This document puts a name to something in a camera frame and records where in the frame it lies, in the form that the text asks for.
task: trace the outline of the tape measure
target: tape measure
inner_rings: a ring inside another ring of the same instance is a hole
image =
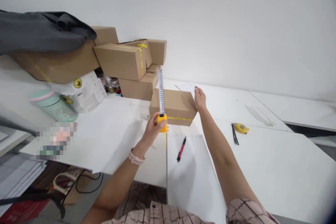
[[[157,117],[157,123],[168,120],[167,115],[165,114],[165,101],[163,97],[163,77],[162,77],[162,69],[159,70],[159,101],[160,101],[160,115]],[[168,132],[168,125],[163,127],[160,132]]]
[[[248,131],[250,130],[249,128],[247,128],[245,125],[243,124],[234,124],[234,128],[235,130],[240,133],[240,134],[247,134]]]

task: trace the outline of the pink watch strap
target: pink watch strap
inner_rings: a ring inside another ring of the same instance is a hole
[[[137,156],[134,156],[133,153],[132,153],[133,149],[134,148],[132,148],[131,151],[129,152],[128,158],[130,159],[131,163],[136,164],[136,165],[141,165],[145,161],[145,158],[141,159]]]

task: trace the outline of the tape measure blade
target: tape measure blade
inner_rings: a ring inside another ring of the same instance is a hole
[[[163,77],[162,77],[162,69],[159,70],[159,101],[160,101],[160,114],[165,113],[165,101],[163,97]]]

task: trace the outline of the yellow tape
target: yellow tape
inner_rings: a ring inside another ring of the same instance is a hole
[[[127,49],[136,49],[134,47],[123,47],[123,46],[120,46],[120,45],[115,45],[114,47],[120,47],[120,48],[127,48]],[[142,50],[141,48],[139,48],[140,50],[140,59],[141,59],[141,70],[142,70],[142,76],[144,75],[144,66],[143,66],[143,63],[142,63]]]
[[[183,121],[193,121],[193,119],[188,119],[188,118],[181,118],[181,117],[169,117],[167,116],[168,119],[174,119],[174,120],[183,120]]]
[[[139,44],[139,45],[137,45],[137,46],[147,48],[147,46],[146,46],[145,44]]]
[[[33,65],[33,67],[35,67],[35,69],[43,76],[43,78],[48,81],[48,82],[52,82],[51,79],[45,74],[45,72],[38,66],[34,63],[34,61],[29,58],[29,56],[27,56],[26,53],[23,53],[23,55],[26,57],[26,59],[28,59],[31,64]]]
[[[166,149],[167,148],[167,133],[164,133],[164,149]]]

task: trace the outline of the woman's right hand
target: woman's right hand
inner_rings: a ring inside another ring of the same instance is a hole
[[[195,103],[198,111],[206,109],[207,106],[205,104],[205,100],[206,97],[203,90],[195,86]]]

